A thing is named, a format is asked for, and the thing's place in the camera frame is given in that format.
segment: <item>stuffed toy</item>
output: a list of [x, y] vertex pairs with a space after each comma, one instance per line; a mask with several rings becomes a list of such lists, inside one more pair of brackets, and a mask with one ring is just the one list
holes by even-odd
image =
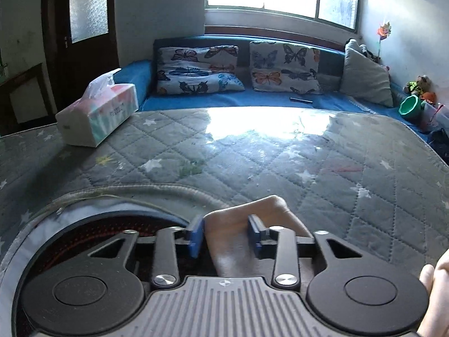
[[423, 101], [427, 101], [430, 105], [435, 105], [436, 94], [434, 92], [425, 92], [419, 98]]
[[415, 94], [418, 97], [421, 96], [423, 93], [429, 91], [430, 91], [430, 78], [428, 78], [428, 76], [426, 75], [418, 76], [416, 81], [410, 81], [404, 87], [404, 92], [406, 94], [410, 95]]

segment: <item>finger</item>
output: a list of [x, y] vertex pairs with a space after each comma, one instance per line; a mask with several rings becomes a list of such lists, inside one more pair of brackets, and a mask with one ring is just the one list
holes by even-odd
[[418, 329], [422, 337], [444, 337], [449, 326], [449, 273], [436, 269], [434, 272], [429, 307]]
[[421, 274], [419, 274], [419, 281], [423, 283], [429, 294], [432, 291], [434, 271], [435, 269], [432, 265], [425, 265], [421, 270]]

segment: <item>tissue box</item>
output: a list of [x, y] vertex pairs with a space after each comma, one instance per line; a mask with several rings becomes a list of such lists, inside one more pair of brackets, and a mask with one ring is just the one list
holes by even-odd
[[57, 113], [58, 130], [67, 144], [97, 147], [138, 108], [134, 84], [111, 85]]

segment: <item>mattress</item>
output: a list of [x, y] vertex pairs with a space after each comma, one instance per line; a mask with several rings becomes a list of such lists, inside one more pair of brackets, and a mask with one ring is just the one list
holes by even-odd
[[65, 145], [50, 125], [0, 138], [0, 158], [0, 260], [30, 220], [67, 194], [126, 189], [132, 198], [144, 185], [185, 186], [229, 205], [277, 194], [311, 231], [325, 229], [414, 274], [449, 247], [448, 166], [380, 115], [139, 112], [96, 149]]

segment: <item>door frame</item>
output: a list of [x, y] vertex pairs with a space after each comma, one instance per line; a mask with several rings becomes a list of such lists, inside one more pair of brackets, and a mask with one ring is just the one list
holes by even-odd
[[[115, 33], [115, 9], [114, 0], [107, 0], [108, 15], [108, 36], [111, 45], [115, 47], [114, 60], [118, 67], [117, 38]], [[42, 36], [43, 49], [47, 63], [47, 71], [50, 80], [50, 86], [55, 101], [57, 111], [66, 107], [64, 93], [58, 84], [58, 29], [56, 27], [55, 0], [41, 0], [42, 11]]]

